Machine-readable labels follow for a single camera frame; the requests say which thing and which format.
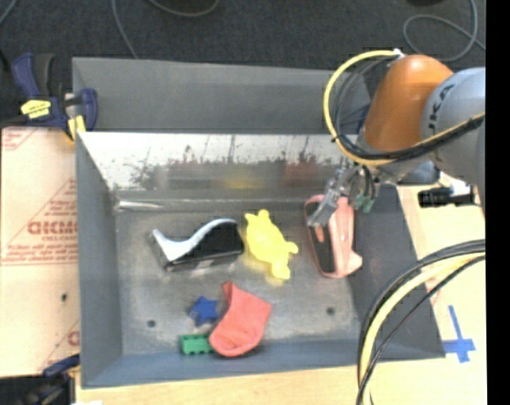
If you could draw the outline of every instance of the green block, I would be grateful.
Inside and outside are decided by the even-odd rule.
[[[183,354],[212,353],[212,345],[208,342],[209,334],[184,334],[180,336],[181,352]]]

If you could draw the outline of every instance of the black carpet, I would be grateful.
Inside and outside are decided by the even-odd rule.
[[[201,11],[213,0],[156,0]],[[11,0],[0,0],[0,16]],[[474,0],[477,39],[486,42],[486,0]],[[471,32],[469,0],[220,0],[199,18],[162,12],[144,0],[116,0],[117,13],[140,58],[334,70],[349,57],[381,48],[413,52],[403,35],[407,19],[428,14]],[[410,39],[423,53],[444,59],[469,39],[447,25],[417,20]],[[12,61],[21,54],[56,55],[52,83],[71,83],[73,56],[133,58],[115,24],[110,0],[18,0],[0,24],[0,46]],[[486,65],[478,46],[454,71]],[[0,121],[18,113],[21,91],[0,60]],[[40,379],[0,380],[0,405],[12,404]]]

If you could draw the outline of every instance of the blue cross mark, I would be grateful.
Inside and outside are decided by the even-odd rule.
[[[459,322],[457,321],[457,315],[455,315],[455,309],[452,305],[449,306],[449,314],[454,322],[455,331],[457,332],[457,339],[442,341],[443,349],[446,354],[456,353],[459,363],[465,363],[470,361],[468,352],[475,351],[474,341],[472,339],[464,339],[463,334],[460,331]]]

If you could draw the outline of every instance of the yellow toy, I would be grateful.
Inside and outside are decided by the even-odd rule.
[[[282,232],[271,222],[270,213],[262,209],[258,215],[246,213],[246,240],[249,251],[259,261],[271,264],[271,274],[279,279],[289,279],[288,254],[298,253],[298,246],[286,241]]]

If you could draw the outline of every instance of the blue toy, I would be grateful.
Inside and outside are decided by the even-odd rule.
[[[197,327],[206,322],[214,322],[219,317],[215,309],[216,305],[217,300],[209,300],[201,295],[193,305],[189,317],[195,320],[195,325]]]

